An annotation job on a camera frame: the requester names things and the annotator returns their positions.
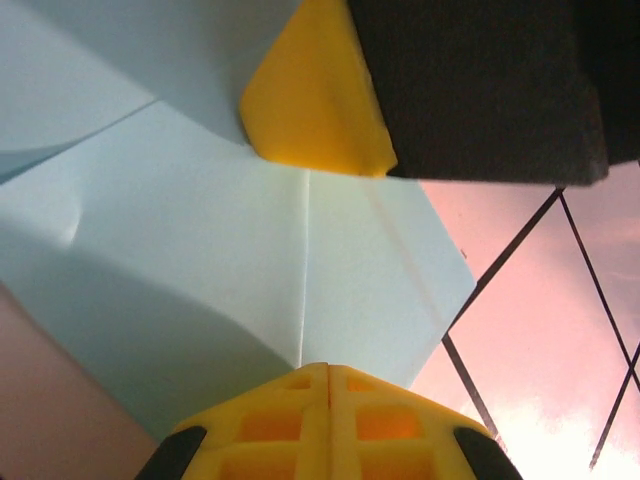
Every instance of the black rubber pad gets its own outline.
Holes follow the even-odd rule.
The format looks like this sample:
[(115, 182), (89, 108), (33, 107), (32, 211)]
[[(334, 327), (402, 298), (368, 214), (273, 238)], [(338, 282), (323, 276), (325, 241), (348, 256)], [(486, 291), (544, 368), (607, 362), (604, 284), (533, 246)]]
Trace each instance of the black rubber pad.
[(347, 0), (409, 178), (591, 183), (607, 152), (572, 0)]
[(135, 480), (180, 480), (206, 435), (190, 427), (165, 438)]
[(453, 433), (477, 480), (522, 480), (493, 439), (472, 428), (456, 428)]

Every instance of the black line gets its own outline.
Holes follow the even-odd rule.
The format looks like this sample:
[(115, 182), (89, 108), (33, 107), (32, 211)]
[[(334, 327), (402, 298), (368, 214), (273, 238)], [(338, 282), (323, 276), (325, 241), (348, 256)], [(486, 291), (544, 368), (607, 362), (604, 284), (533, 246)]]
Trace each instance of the black line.
[(611, 431), (611, 426), (613, 425), (613, 421), (616, 418), (616, 414), (618, 413), (618, 409), (620, 408), (620, 403), (622, 403), (622, 398), (624, 397), (624, 393), (629, 385), (629, 380), (631, 380), (631, 376), (635, 375), (636, 364), (638, 363), (638, 357), (640, 356), (640, 343), (638, 344), (638, 348), (636, 348), (636, 353), (633, 355), (633, 360), (631, 361), (631, 365), (629, 366), (629, 371), (624, 377), (624, 381), (622, 382), (622, 386), (618, 391), (618, 396), (616, 397), (616, 401), (613, 403), (613, 408), (611, 409), (611, 413), (609, 413), (609, 417), (607, 418), (607, 422), (604, 425), (604, 429), (602, 430), (602, 434), (600, 435), (600, 439), (598, 440), (598, 444), (596, 445), (596, 449), (593, 452), (593, 456), (591, 457), (591, 463), (589, 463), (589, 468), (592, 469), (598, 463), (598, 459), (600, 458), (600, 453), (602, 453), (602, 447), (604, 447), (604, 442), (606, 442), (607, 437), (609, 436), (609, 432)]
[(462, 357), (460, 357), (460, 353), (458, 352), (458, 349), (453, 344), (453, 340), (451, 339), (448, 333), (445, 333), (444, 337), (442, 338), (442, 345), (444, 345), (444, 348), (447, 351), (449, 358), (451, 359), (451, 363), (453, 363), (453, 366), (456, 369), (456, 372), (458, 372), (458, 375), (460, 376), (460, 380), (462, 380), (462, 384), (464, 385), (464, 388), (469, 393), (469, 396), (471, 397), (471, 401), (473, 402), (476, 409), (478, 410), (478, 413), (480, 414), (480, 418), (482, 418), (482, 422), (487, 427), (487, 429), (491, 432), (491, 435), (494, 436), (495, 440), (500, 444), (502, 449), (505, 450), (504, 442), (500, 437), (500, 433), (498, 432), (498, 427), (496, 426), (496, 422), (493, 421), (493, 417), (489, 413), (489, 409), (487, 408), (487, 405), (484, 403), (484, 400), (482, 400), (482, 397), (480, 396), (480, 392), (478, 392), (478, 389), (475, 383), (473, 383), (473, 380), (471, 379), (469, 370), (467, 370), (466, 365), (462, 361)]
[(524, 227), (522, 227), (522, 229), (520, 229), (520, 231), (516, 234), (516, 236), (513, 237), (513, 240), (509, 242), (509, 245), (507, 245), (505, 249), (502, 251), (502, 253), (498, 255), (498, 258), (496, 258), (494, 262), (489, 266), (489, 268), (487, 268), (487, 271), (482, 274), (482, 276), (478, 280), (478, 283), (476, 284), (476, 288), (473, 289), (473, 292), (471, 292), (471, 295), (469, 296), (465, 304), (462, 306), (462, 308), (456, 315), (456, 318), (453, 319), (453, 322), (451, 323), (451, 326), (449, 327), (449, 330), (447, 330), (447, 332), (451, 331), (453, 326), (456, 323), (458, 323), (458, 320), (460, 320), (462, 315), (464, 315), (464, 313), (475, 301), (475, 299), (478, 298), (478, 295), (482, 293), (482, 291), (486, 288), (486, 286), (493, 279), (493, 277), (496, 276), (496, 274), (502, 268), (502, 266), (507, 262), (507, 260), (509, 260), (511, 255), (513, 255), (513, 252), (516, 251), (516, 248), (518, 248), (520, 244), (524, 241), (524, 239), (527, 238), (527, 235), (531, 233), (531, 230), (533, 230), (533, 227), (535, 227), (538, 224), (538, 222), (542, 219), (542, 217), (544, 217), (545, 213), (549, 211), (549, 209), (553, 206), (553, 204), (558, 199), (558, 197), (562, 195), (563, 191), (564, 191), (564, 188), (556, 188), (553, 191), (553, 193), (549, 195), (549, 198), (547, 198), (544, 201), (544, 203), (540, 205), (540, 208), (536, 210), (536, 212), (529, 219), (529, 221), (525, 223)]
[[(580, 251), (582, 252), (582, 257), (584, 258), (585, 263), (587, 264), (587, 268), (589, 269), (589, 273), (591, 274), (591, 279), (596, 286), (596, 290), (598, 291), (598, 296), (600, 297), (600, 302), (604, 307), (604, 311), (609, 318), (609, 323), (611, 324), (611, 328), (616, 335), (616, 339), (618, 340), (618, 345), (622, 349), (622, 354), (624, 355), (625, 360), (627, 361), (627, 365), (631, 366), (631, 357), (629, 356), (629, 352), (627, 351), (627, 347), (624, 344), (624, 340), (622, 339), (622, 334), (620, 333), (620, 329), (618, 328), (618, 324), (613, 318), (613, 313), (611, 312), (611, 308), (609, 308), (609, 302), (604, 295), (604, 291), (602, 290), (602, 286), (600, 285), (600, 280), (598, 280), (598, 275), (596, 275), (596, 271), (593, 268), (593, 264), (591, 263), (591, 259), (589, 258), (589, 254), (587, 253), (587, 249), (584, 246), (584, 242), (582, 241), (582, 237), (580, 236), (580, 232), (578, 232), (578, 227), (576, 226), (576, 222), (573, 219), (573, 215), (571, 215), (571, 211), (569, 210), (569, 205), (567, 204), (567, 200), (564, 198), (564, 195), (560, 195), (560, 202), (562, 203), (562, 208), (564, 209), (564, 213), (567, 216), (567, 220), (569, 220), (569, 225), (571, 225), (571, 230), (573, 231), (573, 236), (576, 238), (578, 242), (578, 246), (580, 247)], [(634, 383), (636, 387), (638, 387), (638, 392), (640, 392), (640, 379), (638, 379), (638, 374), (635, 370), (632, 373)]]

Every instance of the pink surface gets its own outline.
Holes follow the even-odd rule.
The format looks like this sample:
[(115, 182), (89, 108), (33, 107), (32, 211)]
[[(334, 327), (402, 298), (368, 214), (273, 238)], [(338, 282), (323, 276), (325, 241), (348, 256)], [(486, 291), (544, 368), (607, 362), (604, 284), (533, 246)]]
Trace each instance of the pink surface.
[(154, 441), (0, 284), (0, 475), (131, 480)]
[(640, 169), (627, 163), (592, 189), (565, 194), (629, 351), (640, 342)]
[[(553, 189), (426, 182), (425, 191), (479, 278)], [(640, 169), (614, 167), (605, 182), (568, 189), (565, 198), (633, 356), (640, 341)], [(640, 478), (633, 379), (589, 469), (628, 364), (560, 200), (451, 338), (525, 480)], [(440, 347), (412, 389), (477, 419), (454, 370)]]

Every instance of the yellow plastic piece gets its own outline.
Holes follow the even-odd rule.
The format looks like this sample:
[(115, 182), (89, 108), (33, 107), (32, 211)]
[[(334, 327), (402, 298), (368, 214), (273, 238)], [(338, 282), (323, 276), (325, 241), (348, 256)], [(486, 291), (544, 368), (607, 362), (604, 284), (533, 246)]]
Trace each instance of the yellow plastic piece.
[(240, 102), (257, 153), (331, 172), (384, 176), (397, 159), (344, 0), (304, 0)]
[(475, 480), (453, 430), (482, 425), (349, 367), (329, 384), (331, 480)]
[(312, 364), (211, 408), (184, 480), (475, 480), (473, 420), (357, 370)]
[(308, 365), (178, 425), (207, 429), (183, 480), (328, 478), (328, 369)]

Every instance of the light blue paper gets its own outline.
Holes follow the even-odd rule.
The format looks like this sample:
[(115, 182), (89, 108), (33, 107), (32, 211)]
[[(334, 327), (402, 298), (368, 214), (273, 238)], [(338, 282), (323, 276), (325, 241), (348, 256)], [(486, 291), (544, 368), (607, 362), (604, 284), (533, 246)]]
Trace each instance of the light blue paper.
[(301, 362), (406, 386), (473, 288), (418, 183), (271, 164), (161, 102), (0, 187), (0, 279), (157, 438)]
[(161, 99), (244, 144), (244, 86), (297, 0), (0, 2), (0, 179)]

